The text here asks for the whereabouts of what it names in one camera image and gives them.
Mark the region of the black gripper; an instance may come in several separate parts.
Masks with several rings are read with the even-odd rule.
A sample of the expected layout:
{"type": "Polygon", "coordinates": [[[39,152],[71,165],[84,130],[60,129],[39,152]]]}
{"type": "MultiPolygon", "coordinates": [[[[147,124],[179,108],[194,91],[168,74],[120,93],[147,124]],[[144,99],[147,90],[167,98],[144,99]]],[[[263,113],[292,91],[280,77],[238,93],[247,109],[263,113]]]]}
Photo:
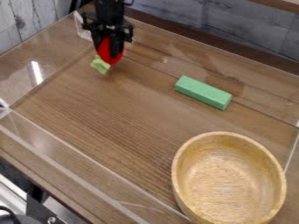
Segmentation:
{"type": "Polygon", "coordinates": [[[91,32],[95,49],[99,50],[102,40],[110,36],[110,56],[115,59],[124,51],[124,42],[134,41],[135,26],[123,18],[116,24],[100,22],[94,12],[83,12],[83,29],[91,32]]]}

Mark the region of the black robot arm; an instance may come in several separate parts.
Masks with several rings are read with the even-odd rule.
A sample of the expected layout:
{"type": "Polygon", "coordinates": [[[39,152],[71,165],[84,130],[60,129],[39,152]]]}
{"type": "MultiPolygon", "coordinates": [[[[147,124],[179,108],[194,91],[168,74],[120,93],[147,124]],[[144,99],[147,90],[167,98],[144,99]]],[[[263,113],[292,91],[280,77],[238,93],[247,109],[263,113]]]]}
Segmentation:
{"type": "Polygon", "coordinates": [[[91,32],[98,56],[110,64],[116,64],[124,53],[126,42],[134,41],[135,26],[126,20],[126,0],[94,0],[95,11],[82,13],[82,28],[91,32]]]}

